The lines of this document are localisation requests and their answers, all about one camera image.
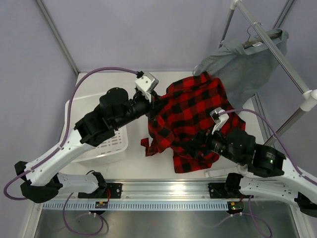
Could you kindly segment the grey shirt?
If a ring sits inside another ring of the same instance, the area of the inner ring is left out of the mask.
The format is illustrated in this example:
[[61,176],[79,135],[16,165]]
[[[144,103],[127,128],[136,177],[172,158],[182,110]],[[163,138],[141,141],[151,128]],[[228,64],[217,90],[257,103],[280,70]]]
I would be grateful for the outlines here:
[[265,85],[279,62],[264,43],[244,49],[237,39],[224,42],[196,66],[193,75],[207,72],[221,80],[228,101],[239,109]]

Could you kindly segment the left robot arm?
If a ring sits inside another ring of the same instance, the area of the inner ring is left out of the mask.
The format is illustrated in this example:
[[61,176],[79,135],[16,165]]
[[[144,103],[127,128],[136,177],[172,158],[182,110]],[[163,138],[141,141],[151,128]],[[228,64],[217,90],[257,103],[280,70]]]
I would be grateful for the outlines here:
[[108,90],[94,110],[85,114],[59,144],[32,162],[15,164],[16,174],[24,181],[20,186],[22,195],[35,203],[67,193],[78,193],[80,198],[104,196],[107,184],[101,173],[67,175],[60,170],[114,137],[121,127],[143,115],[151,116],[158,105],[155,91],[145,96],[136,90],[133,98],[129,98],[123,88]]

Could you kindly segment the red black plaid shirt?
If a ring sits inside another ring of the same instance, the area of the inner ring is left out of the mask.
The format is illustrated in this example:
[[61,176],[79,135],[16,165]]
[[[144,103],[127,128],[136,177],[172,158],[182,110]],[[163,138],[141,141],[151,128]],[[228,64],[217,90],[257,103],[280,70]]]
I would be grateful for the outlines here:
[[145,155],[153,156],[170,148],[177,174],[210,168],[219,155],[206,154],[204,144],[196,147],[194,137],[199,131],[212,130],[211,111],[233,108],[221,80],[206,72],[180,79],[167,87],[159,101],[160,111],[148,120],[150,138],[141,140]]

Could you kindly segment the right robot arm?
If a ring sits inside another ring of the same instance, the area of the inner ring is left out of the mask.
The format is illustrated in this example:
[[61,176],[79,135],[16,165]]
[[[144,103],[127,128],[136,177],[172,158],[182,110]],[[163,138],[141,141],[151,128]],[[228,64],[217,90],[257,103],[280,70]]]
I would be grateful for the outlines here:
[[280,151],[257,144],[254,136],[238,129],[227,136],[200,131],[193,141],[196,153],[216,153],[237,164],[225,172],[226,181],[221,185],[209,184],[211,197],[259,196],[317,216],[317,178],[296,167]]

